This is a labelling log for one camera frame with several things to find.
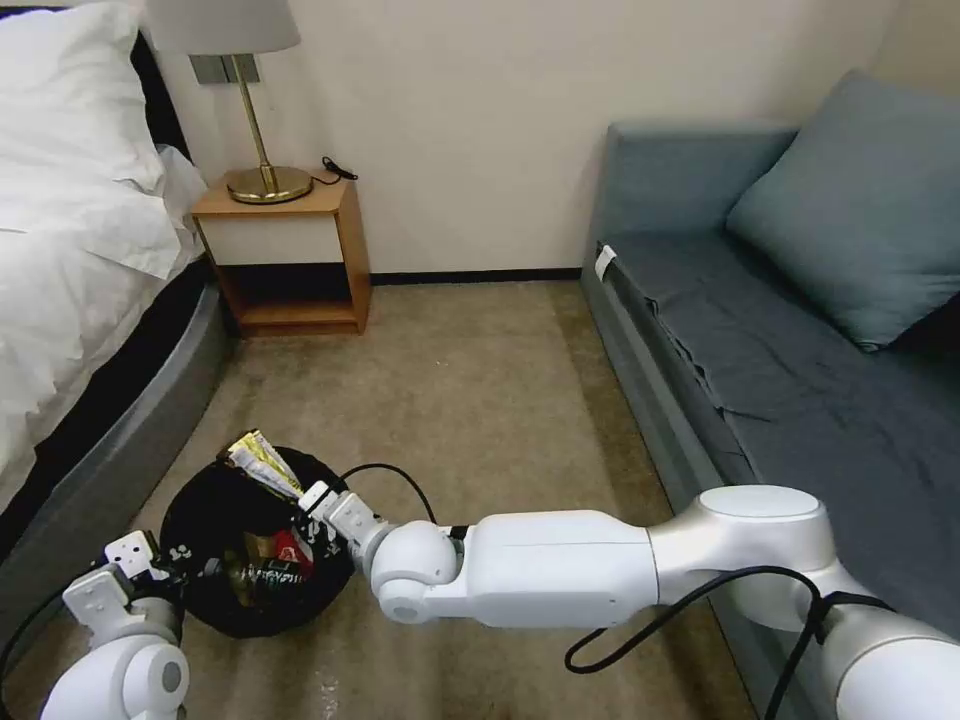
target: gray sofa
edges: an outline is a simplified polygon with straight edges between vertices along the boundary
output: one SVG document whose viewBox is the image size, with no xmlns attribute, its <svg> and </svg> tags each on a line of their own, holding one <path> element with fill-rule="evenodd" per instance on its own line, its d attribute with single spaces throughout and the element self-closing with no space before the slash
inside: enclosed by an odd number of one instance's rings
<svg viewBox="0 0 960 720">
<path fill-rule="evenodd" d="M 794 135 L 614 125 L 584 291 L 675 510 L 720 485 L 811 492 L 858 579 L 960 636 L 960 302 L 864 353 L 725 230 Z M 618 257 L 601 281 L 607 244 Z M 795 636 L 748 622 L 723 594 L 712 603 L 762 713 Z M 818 652 L 781 720 L 834 717 Z"/>
</svg>

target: floor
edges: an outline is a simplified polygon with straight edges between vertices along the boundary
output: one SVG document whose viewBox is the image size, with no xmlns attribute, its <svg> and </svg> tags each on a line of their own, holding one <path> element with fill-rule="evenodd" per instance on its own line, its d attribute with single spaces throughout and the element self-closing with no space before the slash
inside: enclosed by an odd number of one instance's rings
<svg viewBox="0 0 960 720">
<path fill-rule="evenodd" d="M 178 489 L 252 426 L 337 469 L 402 466 L 441 523 L 565 508 L 638 525 L 670 516 L 574 282 L 378 288 L 363 337 L 243 343 L 136 524 L 159 529 Z M 421 514 L 390 475 L 351 482 L 392 520 Z M 563 668 L 580 634 L 391 624 L 355 577 L 317 620 L 275 638 L 229 640 L 188 618 L 187 708 L 201 720 L 754 717 L 707 607 L 598 675 Z M 51 624 L 7 682 L 16 717 L 37 716 L 82 650 L 69 622 Z"/>
</svg>

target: table lamp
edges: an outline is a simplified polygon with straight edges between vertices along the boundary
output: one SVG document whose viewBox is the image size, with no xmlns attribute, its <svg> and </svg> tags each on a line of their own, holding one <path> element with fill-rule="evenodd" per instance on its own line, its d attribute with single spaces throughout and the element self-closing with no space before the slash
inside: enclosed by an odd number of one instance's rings
<svg viewBox="0 0 960 720">
<path fill-rule="evenodd" d="M 229 55 L 233 62 L 260 167 L 230 173 L 230 196 L 243 203 L 269 205 L 309 193 L 313 189 L 310 173 L 274 167 L 267 159 L 250 90 L 237 59 L 237 55 L 286 50 L 300 43 L 286 0 L 148 0 L 147 19 L 158 50 Z"/>
</svg>

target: nightstand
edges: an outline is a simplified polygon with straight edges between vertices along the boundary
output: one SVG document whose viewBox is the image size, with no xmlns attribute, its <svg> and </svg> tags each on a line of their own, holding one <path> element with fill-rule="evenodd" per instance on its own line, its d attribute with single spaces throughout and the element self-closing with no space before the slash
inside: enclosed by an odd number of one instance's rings
<svg viewBox="0 0 960 720">
<path fill-rule="evenodd" d="M 370 263 L 353 182 L 316 183 L 279 205 L 244 205 L 221 179 L 193 217 L 241 334 L 363 333 Z"/>
</svg>

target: white bedsheet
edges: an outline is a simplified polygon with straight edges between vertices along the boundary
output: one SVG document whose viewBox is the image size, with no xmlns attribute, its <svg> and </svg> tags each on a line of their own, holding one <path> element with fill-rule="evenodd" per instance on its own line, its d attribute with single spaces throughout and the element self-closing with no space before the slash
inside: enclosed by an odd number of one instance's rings
<svg viewBox="0 0 960 720">
<path fill-rule="evenodd" d="M 34 447 L 163 287 L 201 253 L 183 217 L 203 181 L 175 150 L 161 157 L 162 197 L 118 183 L 3 168 L 0 512 L 33 467 Z"/>
</svg>

